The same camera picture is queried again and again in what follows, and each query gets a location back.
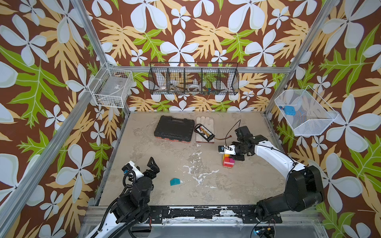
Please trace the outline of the magenta rectangular block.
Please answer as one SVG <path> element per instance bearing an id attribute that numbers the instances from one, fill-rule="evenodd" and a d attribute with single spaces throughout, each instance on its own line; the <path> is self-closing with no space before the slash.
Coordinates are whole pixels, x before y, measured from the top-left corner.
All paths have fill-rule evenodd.
<path id="1" fill-rule="evenodd" d="M 235 160 L 230 158 L 230 157 L 225 157 L 223 163 L 225 165 L 234 165 L 235 164 Z"/>

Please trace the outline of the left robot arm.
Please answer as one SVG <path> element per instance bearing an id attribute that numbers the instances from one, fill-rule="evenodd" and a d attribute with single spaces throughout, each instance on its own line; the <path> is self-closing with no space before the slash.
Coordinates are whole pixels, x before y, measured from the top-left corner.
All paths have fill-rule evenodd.
<path id="1" fill-rule="evenodd" d="M 122 167 L 123 191 L 106 208 L 101 222 L 87 235 L 88 238 L 120 238 L 126 232 L 134 238 L 132 227 L 151 219 L 148 204 L 154 188 L 152 180 L 160 168 L 153 157 L 147 166 L 144 172 L 132 161 Z"/>

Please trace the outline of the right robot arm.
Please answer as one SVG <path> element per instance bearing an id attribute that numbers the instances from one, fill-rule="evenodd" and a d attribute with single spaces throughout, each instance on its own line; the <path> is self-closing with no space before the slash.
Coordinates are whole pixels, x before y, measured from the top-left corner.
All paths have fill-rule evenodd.
<path id="1" fill-rule="evenodd" d="M 263 199 L 256 204 L 255 217 L 261 221 L 271 220 L 285 211 L 300 212 L 324 201 L 323 184 L 319 169 L 306 166 L 277 149 L 262 135 L 252 135 L 248 127 L 235 130 L 237 141 L 224 151 L 234 160 L 257 155 L 272 165 L 286 179 L 282 194 Z"/>

